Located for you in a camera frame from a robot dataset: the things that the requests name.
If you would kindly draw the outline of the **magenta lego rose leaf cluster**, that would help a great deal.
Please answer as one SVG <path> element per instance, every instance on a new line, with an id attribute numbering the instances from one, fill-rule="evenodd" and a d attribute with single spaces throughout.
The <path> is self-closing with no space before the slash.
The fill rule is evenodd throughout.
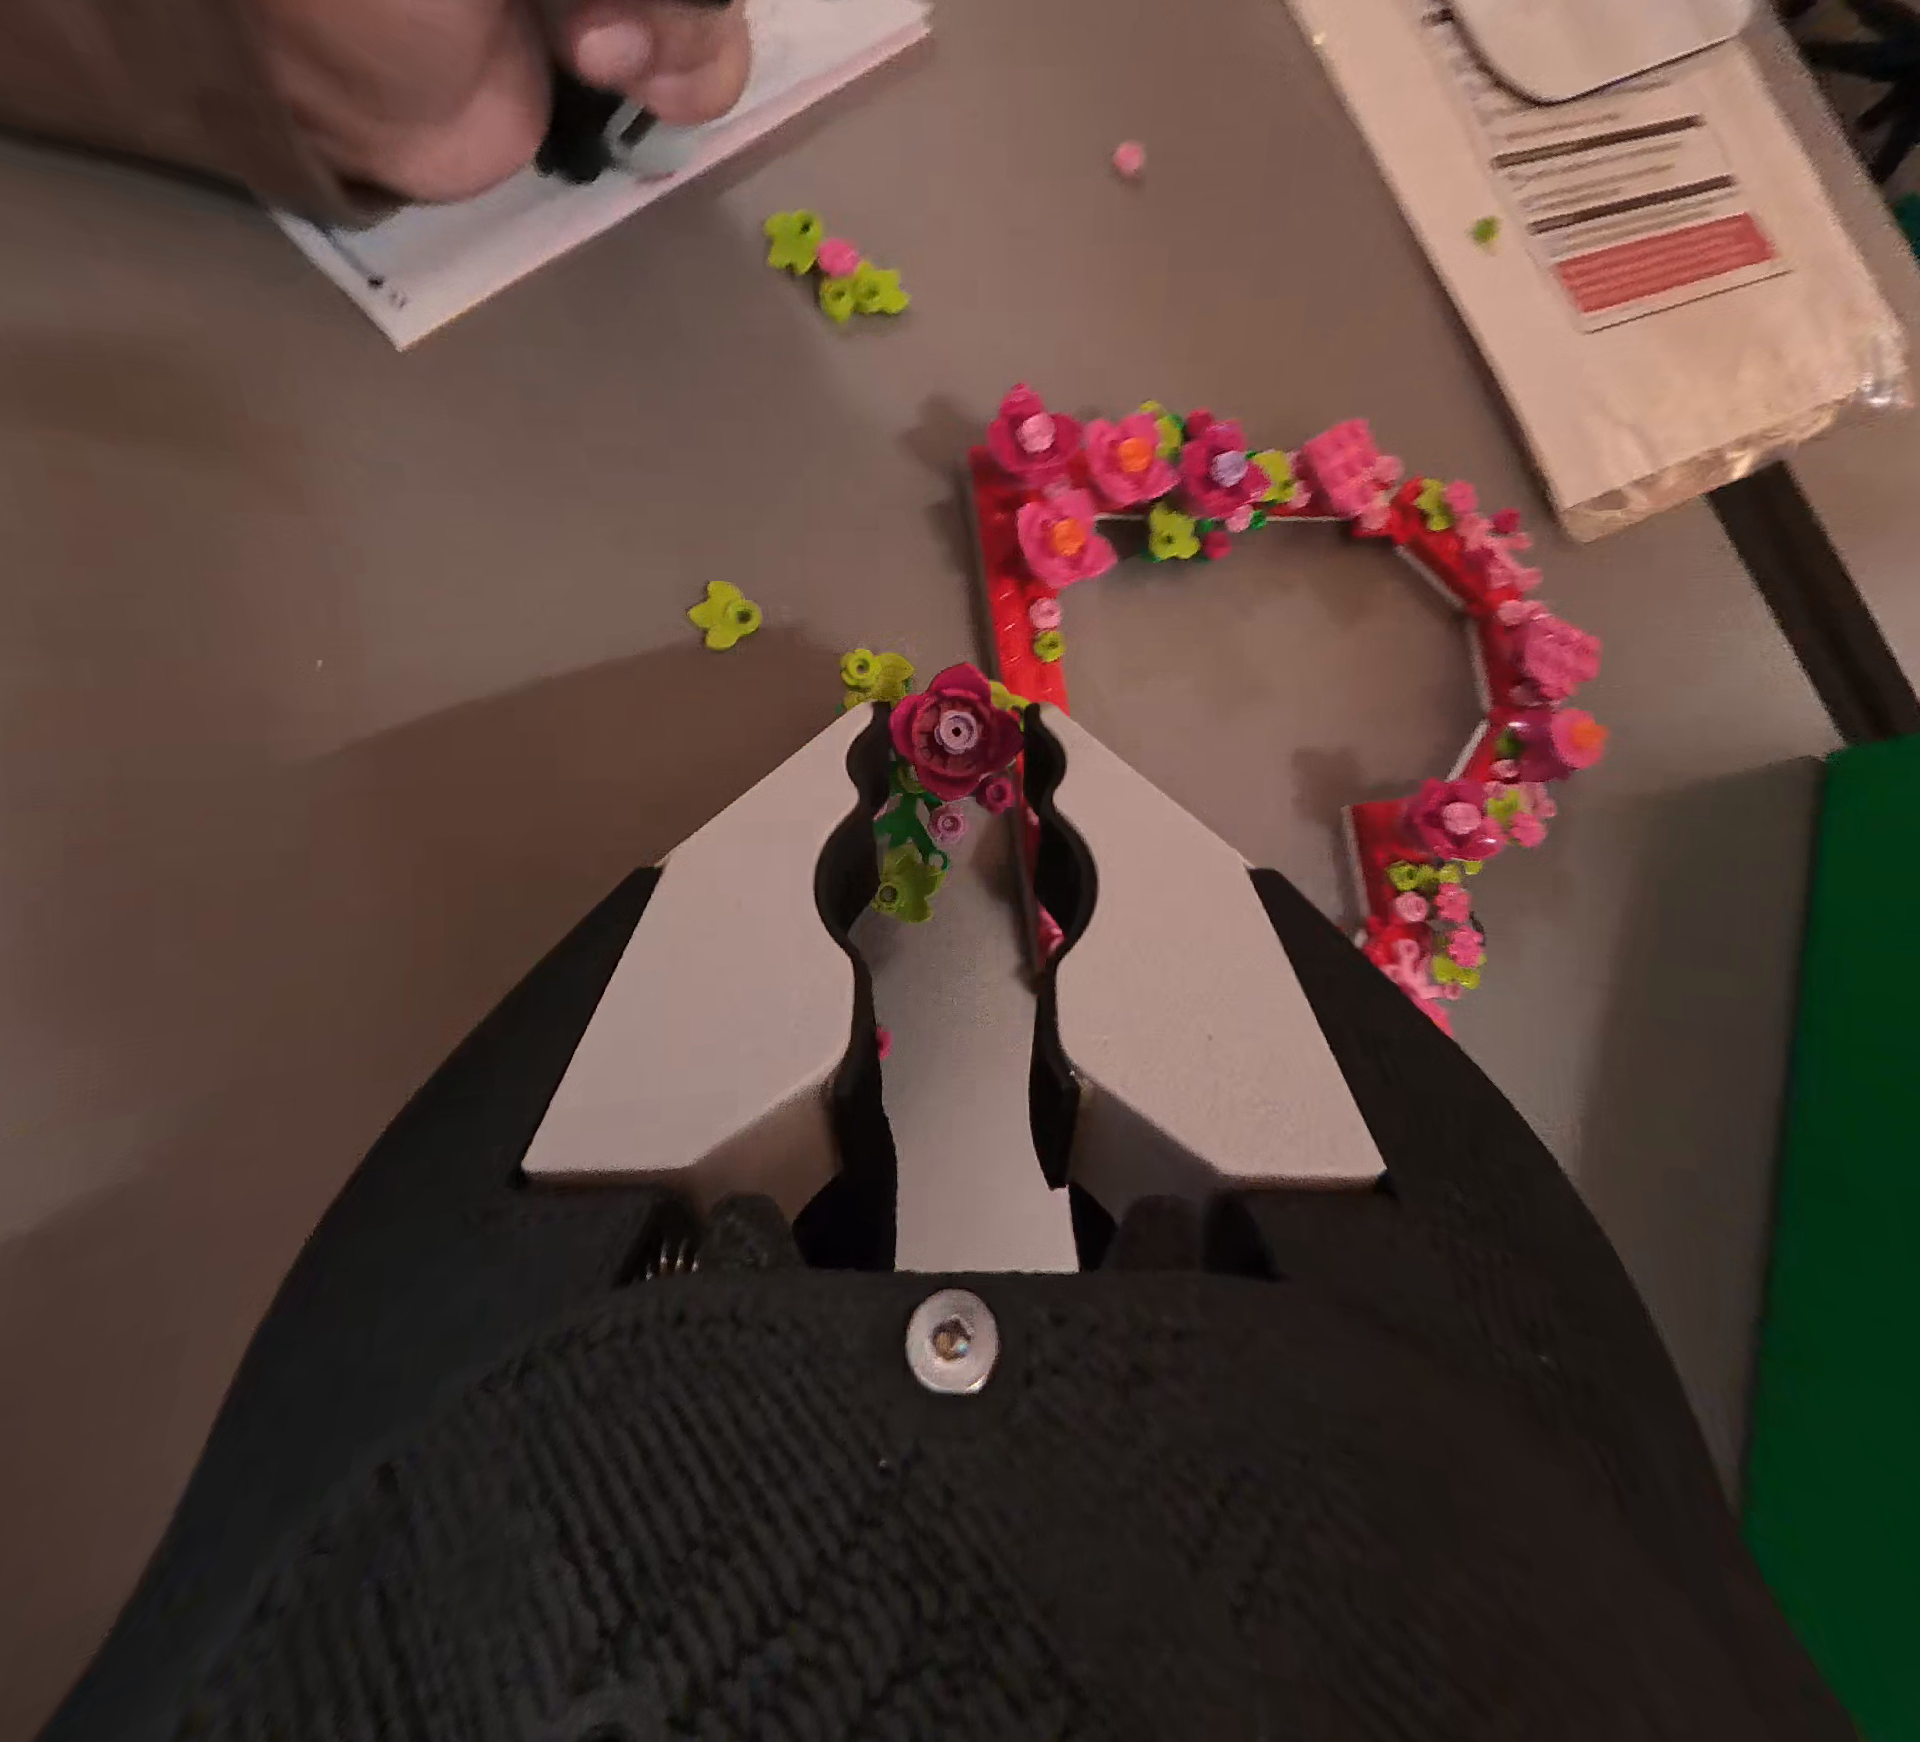
<path id="1" fill-rule="evenodd" d="M 870 908 L 928 922 L 972 818 L 1025 808 L 1022 700 L 974 664 L 920 678 L 907 656 L 873 647 L 839 656 L 839 687 L 848 711 L 873 702 L 887 729 Z"/>

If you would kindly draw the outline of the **person's left hand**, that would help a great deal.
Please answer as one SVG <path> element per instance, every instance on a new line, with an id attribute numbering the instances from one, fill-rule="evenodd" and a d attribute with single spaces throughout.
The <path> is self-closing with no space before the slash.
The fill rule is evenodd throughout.
<path id="1" fill-rule="evenodd" d="M 731 0 L 254 0 L 275 91 L 325 162 L 407 200 L 492 192 L 536 156 L 554 70 L 705 126 L 754 70 Z"/>

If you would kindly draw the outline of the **green box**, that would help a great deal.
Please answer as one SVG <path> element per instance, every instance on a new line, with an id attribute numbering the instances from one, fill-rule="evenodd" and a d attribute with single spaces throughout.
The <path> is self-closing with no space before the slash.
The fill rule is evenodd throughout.
<path id="1" fill-rule="evenodd" d="M 1916 1738 L 1916 737 L 1823 771 L 1743 1529 L 1864 1738 Z"/>

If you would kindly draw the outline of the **white instruction booklet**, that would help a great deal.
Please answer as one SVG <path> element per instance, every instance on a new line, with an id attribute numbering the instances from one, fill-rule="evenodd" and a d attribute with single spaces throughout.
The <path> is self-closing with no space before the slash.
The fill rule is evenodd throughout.
<path id="1" fill-rule="evenodd" d="M 723 117 L 655 126 L 628 143 L 636 112 L 616 112 L 613 167 L 587 184 L 521 170 L 478 197 L 405 206 L 370 226 L 317 226 L 289 213 L 273 218 L 395 348 L 414 348 L 917 48 L 931 32 L 931 4 L 748 0 L 748 27 L 748 84 Z"/>

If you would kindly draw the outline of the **green leaves pink flower cluster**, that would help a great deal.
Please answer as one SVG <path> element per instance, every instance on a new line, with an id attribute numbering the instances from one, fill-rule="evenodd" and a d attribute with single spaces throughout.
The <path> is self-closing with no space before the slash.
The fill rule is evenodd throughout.
<path id="1" fill-rule="evenodd" d="M 763 242 L 766 269 L 805 283 L 817 313 L 839 327 L 850 321 L 894 321 L 914 307 L 900 269 L 873 264 L 813 210 L 766 217 Z"/>

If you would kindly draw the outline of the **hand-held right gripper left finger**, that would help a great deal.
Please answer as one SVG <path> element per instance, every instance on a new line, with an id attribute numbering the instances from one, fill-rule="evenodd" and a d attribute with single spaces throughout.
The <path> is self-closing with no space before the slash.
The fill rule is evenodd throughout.
<path id="1" fill-rule="evenodd" d="M 894 1239 L 870 969 L 893 775 L 881 702 L 839 712 L 677 841 L 532 1133 L 532 1185 L 766 1194 L 813 1239 Z"/>

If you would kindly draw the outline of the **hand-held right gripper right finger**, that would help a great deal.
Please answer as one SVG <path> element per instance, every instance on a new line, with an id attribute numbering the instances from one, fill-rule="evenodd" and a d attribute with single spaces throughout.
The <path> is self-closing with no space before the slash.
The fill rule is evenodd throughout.
<path id="1" fill-rule="evenodd" d="M 1383 1155 L 1253 868 L 1057 702 L 1025 711 L 1043 1176 L 1145 1198 L 1360 1192 Z"/>

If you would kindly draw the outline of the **red lego heart flower wreath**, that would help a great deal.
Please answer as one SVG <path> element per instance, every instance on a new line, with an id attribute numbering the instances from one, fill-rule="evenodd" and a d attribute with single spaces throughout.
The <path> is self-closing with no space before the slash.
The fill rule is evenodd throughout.
<path id="1" fill-rule="evenodd" d="M 1453 771 L 1340 811 L 1363 922 L 1360 952 L 1442 1030 L 1484 976 L 1477 876 L 1535 851 L 1554 788 L 1592 771 L 1605 729 L 1583 706 L 1599 637 L 1539 600 L 1514 509 L 1471 481 L 1409 472 L 1367 416 L 1298 450 L 1252 441 L 1236 416 L 1158 399 L 1115 416 L 1049 408 L 1015 385 L 970 450 L 974 560 L 997 683 L 1011 702 L 1065 706 L 1063 600 L 1136 543 L 1169 570 L 1283 528 L 1340 528 L 1412 567 L 1471 651 L 1477 724 Z"/>

